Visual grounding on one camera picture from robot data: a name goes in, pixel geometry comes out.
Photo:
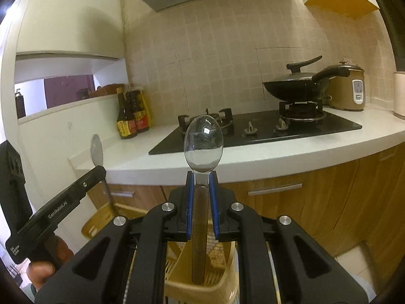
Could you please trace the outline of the person's left hand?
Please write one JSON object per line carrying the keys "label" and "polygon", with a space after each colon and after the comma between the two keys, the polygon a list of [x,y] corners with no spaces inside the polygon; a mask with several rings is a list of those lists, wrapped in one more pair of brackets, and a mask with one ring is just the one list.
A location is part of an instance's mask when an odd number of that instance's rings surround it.
{"label": "person's left hand", "polygon": [[[74,253],[61,237],[56,236],[56,239],[56,254],[62,263],[66,263],[74,256]],[[55,272],[55,266],[48,261],[31,262],[27,268],[27,276],[36,291],[39,291],[44,286],[47,279]]]}

